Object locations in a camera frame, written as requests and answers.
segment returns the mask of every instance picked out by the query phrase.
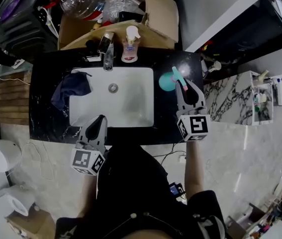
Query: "cable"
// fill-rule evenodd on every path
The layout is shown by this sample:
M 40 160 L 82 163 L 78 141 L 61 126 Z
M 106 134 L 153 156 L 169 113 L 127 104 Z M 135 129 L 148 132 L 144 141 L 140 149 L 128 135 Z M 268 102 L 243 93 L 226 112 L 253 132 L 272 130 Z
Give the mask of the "cable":
M 183 153 L 186 153 L 186 151 L 183 151 L 183 150 L 177 150 L 177 151 L 174 151 L 174 147 L 179 144 L 181 141 L 183 140 L 180 140 L 178 143 L 173 143 L 173 147 L 172 147 L 172 150 L 170 153 L 167 153 L 167 154 L 164 154 L 164 155 L 158 155 L 158 156 L 155 156 L 155 157 L 164 157 L 162 162 L 161 162 L 161 165 L 163 164 L 164 160 L 167 158 L 167 156 L 171 155 L 171 154 L 174 154 L 176 152 L 183 152 Z
M 52 173 L 52 179 L 46 178 L 46 177 L 44 177 L 44 176 L 42 175 L 41 156 L 40 156 L 40 153 L 39 153 L 39 151 L 38 151 L 38 149 L 37 149 L 36 145 L 35 145 L 35 144 L 33 144 L 33 143 L 31 143 L 31 142 L 26 143 L 26 144 L 23 146 L 22 151 L 21 151 L 21 159 L 20 159 L 20 161 L 17 163 L 17 165 L 20 165 L 20 164 L 21 164 L 21 162 L 22 162 L 23 153 L 24 153 L 24 151 L 25 151 L 25 147 L 26 147 L 26 145 L 32 145 L 32 146 L 34 146 L 34 147 L 35 147 L 35 149 L 36 149 L 36 151 L 37 151 L 37 153 L 38 153 L 38 156 L 39 156 L 39 162 L 40 162 L 40 175 L 41 175 L 41 177 L 42 177 L 42 178 L 44 178 L 45 180 L 48 180 L 48 181 L 54 181 L 54 180 L 55 180 L 55 175 L 54 175 L 54 172 L 53 172 L 52 164 L 51 164 L 51 162 L 50 162 L 50 159 L 49 159 L 49 155 L 48 155 L 47 149 L 46 149 L 45 145 L 43 144 L 43 141 L 41 141 L 41 142 L 42 142 L 42 145 L 43 145 L 43 147 L 44 147 L 44 149 L 45 149 L 45 151 L 46 151 L 47 159 L 48 159 L 49 166 L 50 166 L 51 173 Z M 11 174 L 12 172 L 14 172 L 14 171 L 16 170 L 17 165 L 16 165 L 15 169 L 13 169 L 12 171 L 10 171 L 10 172 L 6 175 L 6 177 L 8 177 L 8 176 L 9 176 L 9 174 Z
M 219 184 L 218 181 L 217 181 L 217 180 L 215 179 L 215 177 L 213 176 L 213 174 L 211 173 L 211 171 L 209 170 L 209 163 L 210 163 L 210 161 L 211 161 L 211 159 L 207 160 L 207 162 L 206 162 L 206 170 L 210 173 L 212 179 L 213 179 L 217 184 Z
M 184 194 L 181 195 L 181 198 L 186 200 L 186 194 L 185 194 L 186 192 L 182 188 L 180 188 L 180 191 L 181 191 L 181 193 L 184 193 Z
M 55 29 L 52 27 L 51 23 L 46 23 L 47 27 L 49 28 L 49 30 L 53 33 L 54 36 L 58 37 L 58 34 L 55 32 Z
M 22 81 L 21 79 L 2 79 L 2 78 L 0 78 L 0 80 L 2 80 L 2 81 L 21 81 L 24 84 L 30 85 L 29 83 L 26 83 L 26 82 Z

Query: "gray floor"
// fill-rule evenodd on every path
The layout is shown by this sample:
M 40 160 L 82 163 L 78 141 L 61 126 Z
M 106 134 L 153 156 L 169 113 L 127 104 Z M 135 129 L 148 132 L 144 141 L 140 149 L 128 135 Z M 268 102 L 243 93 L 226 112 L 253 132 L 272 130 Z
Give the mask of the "gray floor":
M 282 176 L 282 107 L 275 107 L 274 113 L 274 123 L 268 125 L 247 127 L 212 122 L 208 137 L 199 143 L 205 188 L 216 192 L 224 218 L 237 217 L 249 202 L 263 205 Z M 13 181 L 33 189 L 37 204 L 54 219 L 75 217 L 80 208 L 84 175 L 70 167 L 74 146 L 52 142 L 44 142 L 43 146 L 40 141 L 30 140 L 29 128 L 21 125 L 2 124 L 1 135 L 24 148 L 21 164 L 11 173 Z M 24 147 L 28 142 L 36 145 L 41 164 L 34 146 Z M 171 148 L 171 144 L 144 146 L 153 156 L 169 153 Z M 177 144 L 174 150 L 185 150 L 185 144 Z M 182 154 L 170 155 L 163 163 L 171 183 L 184 183 L 185 164 L 179 162 Z

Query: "soap dispenser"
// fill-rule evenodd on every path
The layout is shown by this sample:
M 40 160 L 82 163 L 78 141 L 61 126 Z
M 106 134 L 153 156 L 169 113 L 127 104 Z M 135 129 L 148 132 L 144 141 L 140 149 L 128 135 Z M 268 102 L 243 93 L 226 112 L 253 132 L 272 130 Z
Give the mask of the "soap dispenser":
M 126 39 L 123 39 L 123 54 L 121 60 L 125 63 L 132 63 L 137 60 L 137 49 L 139 47 L 141 36 L 138 28 L 128 26 L 126 28 Z

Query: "power outlet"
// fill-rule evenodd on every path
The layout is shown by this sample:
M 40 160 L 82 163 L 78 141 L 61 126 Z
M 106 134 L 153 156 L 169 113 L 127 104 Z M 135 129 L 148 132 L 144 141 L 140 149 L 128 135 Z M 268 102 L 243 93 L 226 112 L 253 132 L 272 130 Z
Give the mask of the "power outlet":
M 179 155 L 179 163 L 186 164 L 186 155 Z

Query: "sink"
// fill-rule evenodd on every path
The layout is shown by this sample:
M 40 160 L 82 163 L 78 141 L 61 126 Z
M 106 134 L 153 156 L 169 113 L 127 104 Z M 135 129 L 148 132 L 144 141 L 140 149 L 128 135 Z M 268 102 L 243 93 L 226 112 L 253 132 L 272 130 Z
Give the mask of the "sink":
M 111 127 L 150 127 L 154 124 L 153 70 L 148 67 L 79 68 L 86 72 L 91 93 L 70 96 L 70 125 L 83 126 L 105 115 Z

